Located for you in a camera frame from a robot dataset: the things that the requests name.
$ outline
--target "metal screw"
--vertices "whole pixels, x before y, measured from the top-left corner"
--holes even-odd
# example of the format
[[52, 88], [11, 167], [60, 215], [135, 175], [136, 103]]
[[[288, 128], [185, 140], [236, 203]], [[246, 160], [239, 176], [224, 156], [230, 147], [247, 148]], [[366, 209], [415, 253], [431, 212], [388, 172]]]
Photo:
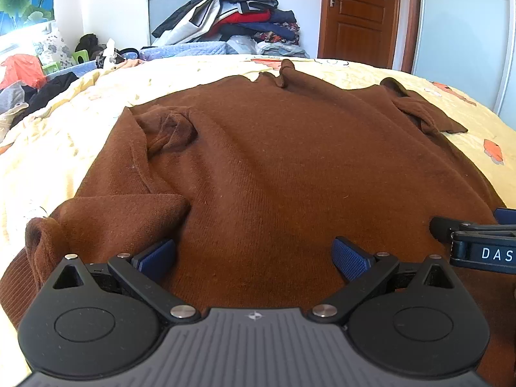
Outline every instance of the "metal screw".
[[170, 310], [170, 314], [175, 318], [189, 318], [193, 317], [197, 310], [191, 305], [183, 304], [176, 305]]
[[337, 314], [337, 307], [331, 304], [319, 304], [312, 309], [312, 312], [318, 317], [333, 317]]

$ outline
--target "gray panel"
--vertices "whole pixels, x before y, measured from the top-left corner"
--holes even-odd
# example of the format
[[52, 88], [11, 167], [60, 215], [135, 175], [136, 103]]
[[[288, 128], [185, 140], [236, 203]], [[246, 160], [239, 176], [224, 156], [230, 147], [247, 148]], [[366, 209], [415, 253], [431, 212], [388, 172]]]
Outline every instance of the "gray panel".
[[149, 35], [151, 43], [156, 40], [152, 32], [163, 23], [174, 11], [190, 0], [148, 0]]
[[374, 367], [332, 324], [299, 309], [212, 309], [196, 324], [173, 327], [158, 350], [131, 370], [97, 381], [36, 373], [21, 387], [486, 387], [476, 374], [409, 380]]

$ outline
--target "green stool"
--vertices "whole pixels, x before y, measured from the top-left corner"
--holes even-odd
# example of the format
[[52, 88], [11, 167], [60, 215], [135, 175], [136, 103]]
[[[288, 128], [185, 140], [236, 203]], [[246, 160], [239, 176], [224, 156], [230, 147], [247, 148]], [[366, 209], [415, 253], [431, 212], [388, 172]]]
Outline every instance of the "green stool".
[[84, 64], [90, 60], [90, 56], [88, 55], [88, 51], [86, 49], [73, 53], [72, 57], [77, 64]]
[[43, 73], [47, 76], [48, 74], [55, 73], [61, 69], [61, 63], [59, 61], [53, 62], [52, 64], [46, 64], [41, 67]]

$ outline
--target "wooden door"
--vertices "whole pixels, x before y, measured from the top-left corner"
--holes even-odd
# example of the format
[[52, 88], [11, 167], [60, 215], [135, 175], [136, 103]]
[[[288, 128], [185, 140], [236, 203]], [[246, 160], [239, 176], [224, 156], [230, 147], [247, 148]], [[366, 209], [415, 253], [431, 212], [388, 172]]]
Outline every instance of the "wooden door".
[[392, 67], [399, 0], [322, 0], [319, 56]]

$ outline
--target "bed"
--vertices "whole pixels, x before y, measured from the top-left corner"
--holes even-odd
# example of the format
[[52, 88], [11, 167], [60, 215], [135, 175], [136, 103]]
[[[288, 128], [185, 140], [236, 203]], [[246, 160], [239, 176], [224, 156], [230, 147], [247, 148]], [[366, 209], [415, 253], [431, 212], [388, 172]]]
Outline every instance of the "bed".
[[[358, 63], [292, 59], [297, 70], [342, 89], [357, 89], [393, 77], [464, 125], [467, 134], [446, 137], [490, 180], [507, 207], [516, 208], [516, 132], [459, 90], [402, 72]], [[279, 74], [281, 58], [257, 55], [201, 55], [156, 59], [118, 71], [94, 70], [29, 115], [0, 147], [0, 276], [24, 245], [26, 223], [45, 217], [74, 196], [102, 149], [122, 109], [234, 74], [250, 80], [259, 72]], [[0, 312], [0, 380], [16, 385], [28, 368], [16, 333]]]

